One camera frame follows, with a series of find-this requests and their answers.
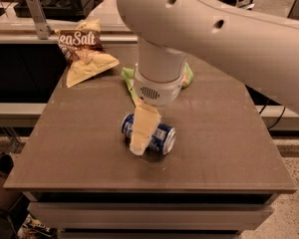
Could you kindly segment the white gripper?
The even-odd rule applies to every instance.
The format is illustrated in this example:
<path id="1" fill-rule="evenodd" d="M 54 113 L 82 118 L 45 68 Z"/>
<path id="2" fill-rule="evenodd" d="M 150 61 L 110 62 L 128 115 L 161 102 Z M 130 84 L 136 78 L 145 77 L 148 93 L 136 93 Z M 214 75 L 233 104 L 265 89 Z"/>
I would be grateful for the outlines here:
<path id="1" fill-rule="evenodd" d="M 135 72 L 137 102 L 130 151 L 143 155 L 161 119 L 157 108 L 173 102 L 181 89 L 183 63 L 178 65 L 139 65 Z"/>

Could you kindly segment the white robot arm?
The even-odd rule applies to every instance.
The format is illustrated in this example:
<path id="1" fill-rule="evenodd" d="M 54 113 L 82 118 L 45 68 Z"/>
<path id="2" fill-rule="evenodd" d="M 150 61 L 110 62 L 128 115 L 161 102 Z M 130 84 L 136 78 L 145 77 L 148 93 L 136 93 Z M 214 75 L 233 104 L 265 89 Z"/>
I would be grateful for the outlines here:
<path id="1" fill-rule="evenodd" d="M 117 0 L 137 35 L 135 90 L 162 106 L 180 91 L 193 55 L 299 115 L 299 21 L 218 0 Z"/>

